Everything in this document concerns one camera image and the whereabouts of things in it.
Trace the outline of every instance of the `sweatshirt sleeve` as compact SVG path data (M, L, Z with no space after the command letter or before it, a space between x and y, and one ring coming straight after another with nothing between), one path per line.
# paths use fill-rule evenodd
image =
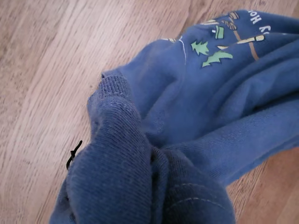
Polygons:
M149 223L152 148L124 77L102 75L87 109L91 141L75 157L58 200L69 203L76 223ZM50 223L57 223L57 206Z

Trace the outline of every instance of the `green tree graphic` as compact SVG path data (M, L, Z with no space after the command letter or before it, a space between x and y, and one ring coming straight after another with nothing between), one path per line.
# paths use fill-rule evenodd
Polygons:
M207 42L205 43L196 43L196 41L194 41L192 44L192 51L196 51L196 53L199 55L200 53L202 53L203 55L208 55L207 53L209 52L209 49L207 48Z

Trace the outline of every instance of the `printed graphic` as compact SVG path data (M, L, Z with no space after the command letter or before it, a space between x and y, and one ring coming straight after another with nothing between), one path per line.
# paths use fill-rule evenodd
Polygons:
M214 62L221 63L220 59L223 59L223 58L232 59L233 56L231 54L227 53L227 52L224 52L224 51L217 51L212 56L209 56L207 58L206 62L202 63L202 68L206 67L206 66L209 66L209 65L211 65L211 63L214 63Z
M211 65L211 63L221 63L220 59L223 59L223 58L230 58L230 59L233 58L233 56L231 54L224 52L222 50L217 51L213 55L209 56L208 55L209 49L207 47L207 44L208 44L208 42L197 43L197 41L194 41L191 44L192 51L196 51L198 56L200 54L208 56L206 62L202 63L202 66L201 66L202 68Z
M219 24L219 22L217 22L216 20L208 20L206 22L201 23L201 25L206 25L206 26L208 26L208 25L218 25L218 24Z
M228 16L233 20L238 20L240 18L237 12L231 12L228 14Z
M194 41L192 44L192 51L196 51L196 53L199 55L200 53L202 53L203 55L208 55L209 49L207 48L207 42L205 43L196 43L196 41Z
M221 20L222 23L224 23L230 30L237 30L237 27L233 22Z
M251 37L248 39L240 40L236 44L244 44L244 43L250 43L250 42L258 42L258 41L263 41L265 39L264 35L258 35L255 37ZM227 49L228 46L217 46L220 50Z
M173 39L173 38L162 38L161 40L170 41L172 43L174 43L175 41L177 41L176 39Z
M223 39L224 38L224 28L216 25L216 30L212 30L215 33L215 39Z

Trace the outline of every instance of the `wood grain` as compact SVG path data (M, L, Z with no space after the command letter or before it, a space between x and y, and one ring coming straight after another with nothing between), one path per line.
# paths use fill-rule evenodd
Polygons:
M297 0L0 1L1 223L47 223L69 150L89 140L99 74L147 43L239 8L299 16ZM228 187L241 224L299 223L299 149Z

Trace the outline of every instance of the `stitching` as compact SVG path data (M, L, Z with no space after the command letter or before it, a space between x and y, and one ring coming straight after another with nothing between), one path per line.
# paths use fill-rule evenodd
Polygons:
M209 202L209 203L212 203L222 209L224 209L225 211L227 211L222 205L216 203L216 202L212 202L210 200L207 200L207 199L203 199L203 198L198 198L198 197L189 197L189 198L186 198L184 200L180 200L174 204L172 204L169 208L166 209L166 211L169 211L170 209L172 209L173 207L177 206L178 204L182 203L182 202L187 202L187 201L190 201L190 200L201 200L201 201L204 201L204 202Z

